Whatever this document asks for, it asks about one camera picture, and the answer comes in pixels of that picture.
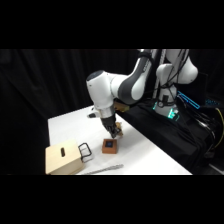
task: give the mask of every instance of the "wooden box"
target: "wooden box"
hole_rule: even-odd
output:
[[[117,140],[116,139],[104,139],[102,153],[117,154]]]
[[[80,172],[84,167],[75,140],[46,148],[45,165],[47,175],[71,175]]]

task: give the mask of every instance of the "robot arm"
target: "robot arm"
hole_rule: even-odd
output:
[[[95,110],[99,112],[112,138],[120,132],[115,124],[114,99],[118,98],[128,105],[141,99],[157,53],[157,49],[142,49],[134,71],[129,76],[97,71],[87,78],[87,88]]]
[[[170,64],[161,65],[157,69],[160,86],[166,85],[161,88],[155,105],[155,112],[160,115],[173,119],[173,111],[176,108],[174,99],[177,95],[173,83],[189,84],[198,75],[198,70],[191,63],[188,52],[189,49],[168,49],[166,58]],[[158,49],[141,50],[134,71],[129,76],[97,71],[87,78],[87,88],[95,107],[93,108],[95,113],[91,113],[89,117],[100,117],[112,138],[120,132],[115,123],[114,99],[118,98],[128,105],[137,103],[141,99],[157,53]]]

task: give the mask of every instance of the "white table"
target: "white table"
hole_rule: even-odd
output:
[[[88,110],[85,108],[48,120],[51,145],[75,139],[78,145],[87,143],[92,150],[93,160],[87,162],[79,174],[123,164],[122,169],[99,175],[191,175],[118,115],[117,122],[122,122],[124,133],[123,137],[117,137],[118,154],[102,154],[103,140],[111,139],[111,136],[99,118],[87,118]]]

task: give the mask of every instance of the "black background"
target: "black background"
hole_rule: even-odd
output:
[[[0,173],[44,174],[47,120],[92,105],[88,75],[129,74],[137,55],[130,49],[1,49]],[[191,59],[208,74],[207,91],[224,98],[224,49],[192,49]],[[147,90],[154,81],[152,75]]]

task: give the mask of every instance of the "cable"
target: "cable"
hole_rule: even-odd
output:
[[[170,88],[169,88],[169,91],[170,91],[170,93],[171,93],[171,96],[172,96],[173,100],[175,101],[175,99],[174,99],[174,97],[173,97],[173,94],[172,94]],[[185,119],[184,119],[184,117],[183,117],[183,114],[180,112],[180,110],[179,110],[179,113],[180,113],[180,115],[181,115],[181,117],[182,117],[182,120],[183,120],[183,122],[184,122],[184,125],[185,125],[186,130],[190,133],[191,137],[193,138],[193,140],[194,140],[194,142],[195,142],[195,146],[196,146],[197,150],[200,152],[200,147],[198,147],[198,144],[197,144],[197,141],[196,141],[196,139],[195,139],[195,136],[194,136],[194,135],[192,134],[192,132],[190,131],[190,129],[189,129],[188,125],[187,125],[187,122],[185,121]]]
[[[210,135],[210,137],[211,137],[211,139],[212,139],[212,145],[211,145],[211,147],[209,148],[209,150],[207,151],[207,152],[209,152],[211,149],[213,149],[213,146],[215,145],[215,134],[214,134],[214,132],[209,128],[209,124],[207,123],[207,121],[199,114],[199,113],[197,113],[195,110],[193,110],[193,109],[191,109],[191,107],[189,107],[188,105],[186,105],[185,103],[184,103],[184,106],[185,106],[185,111],[188,113],[188,115],[191,117],[191,118],[193,118],[194,120],[196,120],[199,124],[201,123],[201,122],[204,122],[206,125],[207,125],[207,127],[203,127],[203,128],[205,128],[205,130],[209,133],[209,135]],[[196,115],[193,115],[192,113],[190,113],[189,111],[188,111],[188,109],[191,109],[191,111],[192,112],[194,112]]]
[[[224,138],[224,119],[223,119],[223,116],[222,116],[221,111],[220,111],[218,108],[216,108],[216,110],[219,112],[219,114],[220,114],[220,116],[221,116],[221,119],[222,119],[223,133],[222,133],[222,137],[221,137],[220,141],[219,141],[218,144],[215,146],[215,148],[217,148],[217,147],[221,144],[221,142],[222,142],[222,140],[223,140],[223,138]]]
[[[184,61],[184,63],[183,63],[183,65],[180,67],[180,69],[177,71],[177,73],[168,81],[168,82],[170,82],[170,81],[172,81],[178,74],[179,74],[179,72],[182,70],[182,68],[184,67],[184,65],[186,64],[186,62],[187,62],[187,60],[188,60],[188,57],[189,57],[189,53],[188,53],[188,55],[187,55],[187,57],[186,57],[186,59],[185,59],[185,61]]]
[[[191,112],[193,112],[195,114],[194,117],[196,117],[197,119],[201,119],[207,126],[216,125],[206,114],[200,113],[199,111],[194,110],[193,108],[191,108],[188,105],[187,105],[187,107],[188,107],[188,109],[191,110]]]
[[[178,73],[178,74],[177,74],[177,86],[178,86],[178,82],[179,82],[180,71],[181,71],[181,69],[183,68],[183,66],[181,66],[181,62],[184,60],[186,51],[187,51],[187,50],[185,49],[185,51],[184,51],[184,53],[183,53],[183,56],[182,56],[182,59],[181,59],[180,64],[179,64],[179,68],[178,68],[178,72],[177,72],[177,73]],[[169,78],[170,78],[171,73],[173,72],[173,69],[174,69],[174,66],[173,66],[173,68],[172,68],[172,70],[171,70],[171,72],[170,72],[170,74],[169,74],[169,76],[168,76],[168,78],[167,78],[167,83],[169,83]],[[172,94],[172,91],[170,90],[170,86],[168,87],[168,89],[169,89],[169,91],[170,91],[170,94],[172,95],[173,103],[175,104],[175,103],[176,103],[176,99],[174,99],[174,96],[173,96],[173,94]]]
[[[172,74],[173,70],[174,70],[174,66],[172,67],[172,69],[171,69],[171,71],[170,71],[170,74],[169,74],[169,76],[168,76],[168,79],[167,79],[167,84],[168,84],[168,82],[169,82],[170,75]]]

